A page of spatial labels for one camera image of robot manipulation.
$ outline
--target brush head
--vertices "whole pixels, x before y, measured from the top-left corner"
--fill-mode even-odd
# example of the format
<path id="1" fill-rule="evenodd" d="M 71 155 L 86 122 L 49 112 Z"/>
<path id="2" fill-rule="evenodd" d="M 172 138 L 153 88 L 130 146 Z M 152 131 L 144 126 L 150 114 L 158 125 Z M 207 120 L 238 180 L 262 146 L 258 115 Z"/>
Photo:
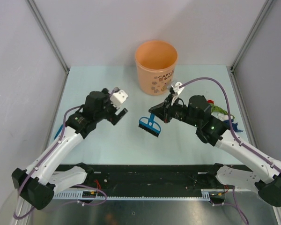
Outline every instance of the brush head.
<path id="1" fill-rule="evenodd" d="M 145 131 L 149 132 L 150 134 L 154 135 L 155 137 L 159 136 L 159 133 L 155 132 L 154 130 L 151 130 L 150 128 L 148 128 L 140 123 L 139 123 L 139 128 L 144 129 Z"/>

